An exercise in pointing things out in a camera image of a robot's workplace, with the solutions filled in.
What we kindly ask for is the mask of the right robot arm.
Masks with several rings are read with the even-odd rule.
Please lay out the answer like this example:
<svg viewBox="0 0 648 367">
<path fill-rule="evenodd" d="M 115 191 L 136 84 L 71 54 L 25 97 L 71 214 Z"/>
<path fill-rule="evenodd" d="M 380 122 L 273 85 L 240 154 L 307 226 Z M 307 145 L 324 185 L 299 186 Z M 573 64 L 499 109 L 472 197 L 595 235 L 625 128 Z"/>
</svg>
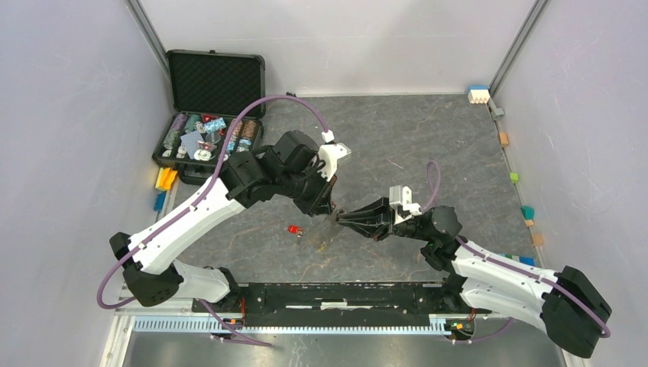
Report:
<svg viewBox="0 0 648 367">
<path fill-rule="evenodd" d="M 561 271 L 525 265 L 477 245 L 460 234 L 451 206 L 415 211 L 382 198 L 361 209 L 342 211 L 335 221 L 380 241 L 390 235 L 423 241 L 425 261 L 449 273 L 443 306 L 488 310 L 544 332 L 558 347 L 588 359 L 600 339 L 611 337 L 611 306 L 579 269 Z"/>
</svg>

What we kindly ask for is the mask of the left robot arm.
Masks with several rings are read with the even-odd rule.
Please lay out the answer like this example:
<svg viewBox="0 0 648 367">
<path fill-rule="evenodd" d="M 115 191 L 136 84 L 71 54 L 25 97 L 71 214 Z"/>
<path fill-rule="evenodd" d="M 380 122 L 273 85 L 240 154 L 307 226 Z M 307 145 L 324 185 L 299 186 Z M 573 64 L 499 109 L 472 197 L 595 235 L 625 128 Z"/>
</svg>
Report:
<svg viewBox="0 0 648 367">
<path fill-rule="evenodd" d="M 342 143 L 318 145 L 303 132 L 290 131 L 261 153 L 230 155 L 193 197 L 162 220 L 134 235 L 119 232 L 111 238 L 134 300 L 152 307 L 171 298 L 194 298 L 234 310 L 240 291 L 229 270 L 188 265 L 178 256 L 220 223 L 274 196 L 290 198 L 308 216 L 329 215 L 335 173 L 350 154 Z"/>
</svg>

